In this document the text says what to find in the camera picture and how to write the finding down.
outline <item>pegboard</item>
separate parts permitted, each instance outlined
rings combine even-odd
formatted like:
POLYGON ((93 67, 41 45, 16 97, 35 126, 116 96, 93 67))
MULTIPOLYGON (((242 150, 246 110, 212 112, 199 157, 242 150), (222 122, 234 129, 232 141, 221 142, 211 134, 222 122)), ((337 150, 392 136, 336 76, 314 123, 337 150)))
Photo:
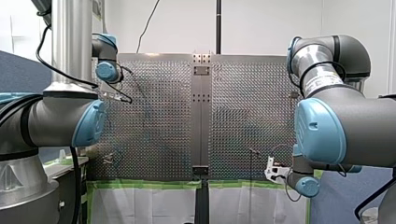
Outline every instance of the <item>pegboard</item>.
POLYGON ((208 165, 212 179, 264 179, 268 153, 278 144, 289 147, 280 147, 276 160, 291 165, 298 99, 291 97, 297 90, 286 58, 210 55, 202 64, 196 57, 120 55, 134 72, 122 82, 133 103, 106 102, 89 179, 191 180, 197 162, 208 165))
POLYGON ((110 101, 89 179, 191 179, 190 55, 121 54, 128 105, 110 101))
POLYGON ((209 174, 213 179, 263 179, 272 148, 291 166, 297 89, 285 57, 213 56, 209 174))

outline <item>wire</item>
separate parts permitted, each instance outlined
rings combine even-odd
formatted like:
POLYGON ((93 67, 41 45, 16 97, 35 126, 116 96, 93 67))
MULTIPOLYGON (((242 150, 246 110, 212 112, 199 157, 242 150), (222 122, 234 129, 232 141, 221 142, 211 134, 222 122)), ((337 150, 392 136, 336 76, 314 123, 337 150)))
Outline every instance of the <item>wire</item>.
POLYGON ((117 48, 117 45, 110 38, 108 38, 107 36, 102 35, 102 34, 98 34, 98 33, 93 33, 92 35, 99 35, 102 38, 106 39, 108 41, 108 43, 107 42, 105 42, 105 43, 111 45, 116 50, 116 54, 119 52, 119 49, 117 48))
POLYGON ((93 89, 98 88, 98 85, 95 84, 95 83, 93 83, 93 82, 81 80, 81 79, 78 79, 78 78, 71 77, 71 76, 67 75, 67 74, 64 73, 63 71, 61 71, 61 70, 59 70, 59 69, 53 67, 53 66, 50 65, 49 63, 46 63, 46 61, 44 61, 44 60, 40 57, 40 50, 41 50, 41 48, 43 47, 44 41, 45 41, 45 39, 46 39, 47 31, 50 29, 50 27, 51 27, 51 25, 49 24, 49 25, 47 25, 47 27, 44 29, 43 36, 41 37, 41 40, 40 40, 40 44, 38 45, 37 51, 35 52, 35 56, 37 57, 37 59, 38 59, 41 63, 43 63, 46 67, 48 67, 50 70, 55 71, 56 73, 58 73, 58 74, 60 74, 60 75, 62 75, 62 76, 64 76, 64 77, 67 77, 67 78, 69 78, 69 79, 71 79, 71 80, 73 80, 73 81, 76 81, 76 82, 80 82, 80 83, 83 83, 83 84, 87 84, 87 85, 89 85, 89 86, 92 86, 93 89))
POLYGON ((140 37, 139 37, 139 43, 137 44, 136 53, 138 53, 140 50, 140 45, 142 43, 142 37, 146 33, 147 29, 149 28, 149 22, 151 21, 152 15, 154 15, 155 9, 157 9, 157 6, 159 3, 160 3, 160 0, 157 0, 157 3, 155 3, 154 9, 152 9, 151 14, 148 17, 148 22, 146 23, 145 30, 143 31, 142 35, 140 35, 140 37))
POLYGON ((293 80, 293 78, 292 78, 291 60, 292 60, 292 57, 293 57, 293 54, 294 54, 294 52, 293 52, 294 45, 295 45, 295 43, 296 43, 298 40, 300 40, 300 39, 302 39, 300 36, 295 36, 295 37, 291 40, 290 46, 289 46, 289 48, 288 48, 288 58, 287 58, 287 67, 288 67, 288 76, 289 76, 289 80, 290 80, 290 83, 291 83, 293 86, 297 87, 297 88, 300 88, 300 87, 299 87, 299 85, 298 85, 298 84, 293 80))
POLYGON ((129 95, 123 93, 122 91, 118 90, 117 88, 113 87, 113 86, 112 86, 110 83, 108 83, 108 82, 106 82, 106 84, 107 84, 111 89, 113 89, 114 91, 118 92, 119 94, 125 96, 125 97, 128 99, 128 100, 126 101, 126 100, 123 100, 123 99, 121 98, 120 100, 121 100, 122 102, 125 102, 125 103, 128 103, 128 104, 131 104, 131 103, 132 103, 132 97, 131 97, 131 96, 129 96, 129 95))
POLYGON ((289 198, 292 202, 297 203, 298 201, 300 201, 302 195, 300 194, 300 196, 298 196, 297 199, 292 199, 292 198, 290 197, 289 192, 288 192, 288 185, 289 185, 289 176, 290 176, 290 172, 291 172, 291 168, 289 169, 289 172, 288 172, 288 174, 286 175, 286 179, 285 179, 285 191, 286 191, 286 195, 288 195, 288 198, 289 198))
POLYGON ((40 101, 43 99, 43 96, 40 94, 32 94, 32 95, 27 95, 24 96, 20 99, 15 100, 12 103, 9 103, 8 105, 4 106, 0 110, 0 127, 9 119, 11 118, 15 113, 20 111, 21 109, 25 108, 26 106, 32 105, 37 101, 40 101))
POLYGON ((135 77, 135 75, 134 75, 134 72, 132 72, 131 69, 129 69, 129 68, 125 67, 125 66, 120 65, 119 63, 117 63, 117 65, 120 67, 122 75, 123 75, 123 72, 122 72, 123 70, 127 71, 127 72, 131 75, 131 77, 132 77, 133 80, 134 80, 134 83, 135 83, 136 86, 137 86, 137 89, 139 90, 140 94, 142 94, 143 99, 146 101, 146 94, 143 93, 143 90, 142 90, 140 84, 139 84, 139 83, 137 82, 137 80, 136 80, 136 77, 135 77))
POLYGON ((339 172, 339 171, 337 171, 337 173, 338 173, 340 176, 342 176, 342 177, 347 177, 347 171, 346 171, 346 169, 344 169, 344 166, 341 165, 341 164, 338 164, 338 166, 339 166, 340 169, 343 171, 343 173, 341 173, 341 172, 339 172))
POLYGON ((304 78, 305 78, 306 74, 308 74, 308 72, 311 71, 313 68, 315 68, 315 67, 317 67, 317 66, 319 66, 319 65, 321 65, 321 64, 325 64, 325 63, 329 63, 329 64, 331 64, 332 66, 336 66, 336 67, 341 68, 341 70, 342 70, 341 79, 342 79, 342 80, 345 80, 345 78, 347 77, 346 69, 345 69, 345 67, 344 67, 343 65, 341 65, 340 63, 337 63, 337 62, 334 62, 334 61, 326 61, 326 62, 313 63, 313 64, 311 64, 309 67, 307 67, 307 68, 305 69, 305 71, 303 72, 303 74, 300 76, 299 88, 300 88, 300 94, 301 94, 303 97, 305 97, 305 96, 304 96, 304 90, 303 90, 303 81, 304 81, 304 78))
POLYGON ((361 209, 363 207, 365 207, 367 204, 369 204, 370 202, 372 202, 375 198, 377 198, 379 195, 381 195, 383 192, 385 192, 385 190, 389 189, 390 187, 392 187, 394 184, 396 183, 396 176, 393 177, 388 183, 386 183, 384 186, 382 186, 380 189, 378 189, 376 192, 374 192, 372 195, 370 195, 370 197, 368 197, 366 200, 364 200, 361 204, 359 204, 356 208, 355 208, 355 217, 358 220, 361 220, 361 216, 359 214, 359 212, 361 211, 361 209))
POLYGON ((288 147, 288 145, 287 145, 287 144, 278 144, 278 145, 274 146, 273 148, 271 148, 271 151, 270 151, 270 156, 271 156, 271 157, 274 157, 274 152, 275 152, 275 150, 277 150, 279 147, 288 147))
POLYGON ((81 173, 78 166, 78 155, 74 147, 70 147, 73 159, 73 169, 75 173, 75 206, 73 212, 72 224, 78 223, 79 206, 81 205, 81 173))

